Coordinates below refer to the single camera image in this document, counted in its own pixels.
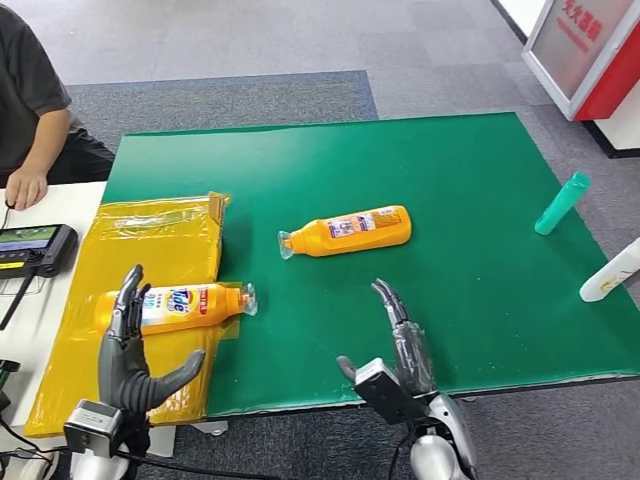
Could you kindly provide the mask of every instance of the person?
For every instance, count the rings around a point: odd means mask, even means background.
[[[7,205],[35,205],[48,185],[106,180],[113,153],[70,104],[31,28],[0,3],[0,188]]]

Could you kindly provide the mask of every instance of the orange bottle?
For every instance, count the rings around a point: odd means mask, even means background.
[[[96,322],[100,332],[111,322],[111,312],[118,292],[100,297],[96,305]],[[255,315],[258,305],[253,284],[242,288],[224,287],[217,283],[156,287],[149,289],[142,307],[143,335],[173,332],[195,327],[217,325],[232,315]]]
[[[411,236],[411,220],[405,207],[392,205],[340,217],[313,220],[295,232],[280,232],[280,255],[312,257],[356,252],[405,243]]]

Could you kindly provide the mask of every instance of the green mat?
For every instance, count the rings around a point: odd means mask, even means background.
[[[442,390],[638,373],[640,313],[626,290],[578,296],[605,262],[582,220],[534,232],[559,188],[505,113],[130,135],[103,201],[232,195],[220,280],[254,282],[260,311],[220,344],[216,416],[357,400],[335,357],[392,361],[376,277],[424,327]],[[278,230],[389,204],[411,216],[406,245],[279,257]]]

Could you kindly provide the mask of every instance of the yellow plastic bag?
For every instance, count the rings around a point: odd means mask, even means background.
[[[97,399],[97,354],[103,332],[94,321],[96,301],[119,289],[131,266],[143,265],[144,281],[153,286],[215,280],[225,203],[223,196],[210,194],[100,206],[78,253],[66,307],[24,433],[62,433],[78,401]],[[237,321],[225,322],[146,337],[145,352],[153,376],[177,368],[195,349],[207,352],[195,379],[150,412],[152,423],[202,417],[215,349],[236,328]]]

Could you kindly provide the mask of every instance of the device screen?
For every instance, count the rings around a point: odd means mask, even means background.
[[[0,233],[0,252],[45,248],[56,233],[57,228],[58,228],[57,225],[51,225],[5,230]]]

